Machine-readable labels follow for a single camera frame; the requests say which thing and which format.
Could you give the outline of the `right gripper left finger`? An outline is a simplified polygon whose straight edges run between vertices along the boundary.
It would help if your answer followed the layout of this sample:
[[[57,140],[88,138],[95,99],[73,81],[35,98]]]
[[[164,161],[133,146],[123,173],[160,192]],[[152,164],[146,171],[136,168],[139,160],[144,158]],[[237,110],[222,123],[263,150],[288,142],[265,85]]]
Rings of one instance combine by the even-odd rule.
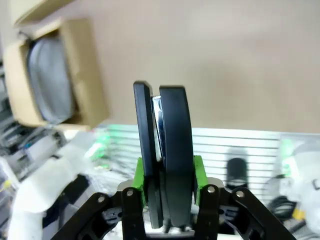
[[[144,240],[143,220],[144,170],[137,161],[133,184],[113,196],[94,193],[52,237],[54,240],[102,240],[122,222],[125,240]]]

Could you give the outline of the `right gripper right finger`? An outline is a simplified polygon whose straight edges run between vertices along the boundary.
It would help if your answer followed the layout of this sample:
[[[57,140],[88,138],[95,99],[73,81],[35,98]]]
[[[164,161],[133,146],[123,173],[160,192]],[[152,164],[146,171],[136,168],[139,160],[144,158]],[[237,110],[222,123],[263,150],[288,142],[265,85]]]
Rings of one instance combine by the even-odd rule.
[[[194,239],[216,240],[220,220],[244,240],[293,240],[295,237],[246,187],[232,191],[209,183],[202,157],[193,157],[196,205],[199,207]]]

